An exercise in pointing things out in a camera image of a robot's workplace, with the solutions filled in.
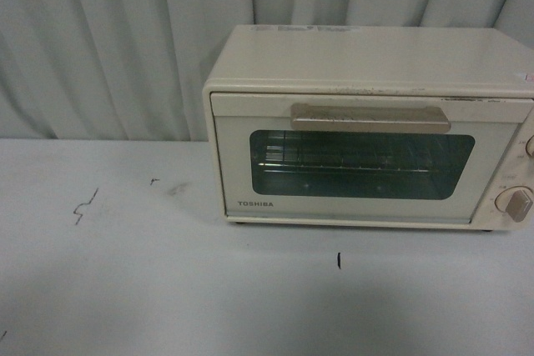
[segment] toshiba logo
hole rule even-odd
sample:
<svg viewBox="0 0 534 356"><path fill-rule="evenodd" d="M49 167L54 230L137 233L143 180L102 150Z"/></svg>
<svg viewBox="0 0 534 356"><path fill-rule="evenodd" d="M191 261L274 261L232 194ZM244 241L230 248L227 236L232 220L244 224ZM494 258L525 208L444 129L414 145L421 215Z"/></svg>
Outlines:
<svg viewBox="0 0 534 356"><path fill-rule="evenodd" d="M272 208L273 203L272 202L239 202L240 206L261 206L264 208Z"/></svg>

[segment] oven top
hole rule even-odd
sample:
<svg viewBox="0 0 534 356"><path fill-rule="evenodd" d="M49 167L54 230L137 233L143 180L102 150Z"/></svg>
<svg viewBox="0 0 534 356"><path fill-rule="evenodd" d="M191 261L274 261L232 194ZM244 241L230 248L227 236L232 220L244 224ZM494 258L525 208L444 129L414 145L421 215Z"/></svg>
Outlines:
<svg viewBox="0 0 534 356"><path fill-rule="evenodd" d="M534 51L492 28L238 26L206 91L534 98Z"/></svg>

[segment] oven door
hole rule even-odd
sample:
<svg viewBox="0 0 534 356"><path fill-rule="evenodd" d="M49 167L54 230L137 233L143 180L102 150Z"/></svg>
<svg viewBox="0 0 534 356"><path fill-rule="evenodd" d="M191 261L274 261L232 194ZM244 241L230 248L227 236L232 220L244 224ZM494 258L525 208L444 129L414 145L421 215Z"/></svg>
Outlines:
<svg viewBox="0 0 534 356"><path fill-rule="evenodd" d="M210 100L228 219L333 224L468 224L532 107L305 94Z"/></svg>

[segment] glass window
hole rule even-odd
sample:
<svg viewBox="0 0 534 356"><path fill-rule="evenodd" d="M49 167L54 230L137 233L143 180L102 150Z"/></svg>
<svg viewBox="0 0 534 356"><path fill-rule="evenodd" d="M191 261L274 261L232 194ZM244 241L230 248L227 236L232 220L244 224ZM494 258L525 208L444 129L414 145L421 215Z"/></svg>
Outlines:
<svg viewBox="0 0 534 356"><path fill-rule="evenodd" d="M255 131L254 191L263 195L445 199L475 145L469 135Z"/></svg>

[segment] oven door handle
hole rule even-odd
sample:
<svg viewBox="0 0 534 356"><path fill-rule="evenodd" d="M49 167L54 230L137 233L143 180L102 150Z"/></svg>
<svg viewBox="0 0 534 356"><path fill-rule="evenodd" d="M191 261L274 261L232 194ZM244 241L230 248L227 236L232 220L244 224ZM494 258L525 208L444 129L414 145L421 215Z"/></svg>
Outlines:
<svg viewBox="0 0 534 356"><path fill-rule="evenodd" d="M296 131L349 133L447 133L451 123L440 108L346 108L291 106L291 127Z"/></svg>

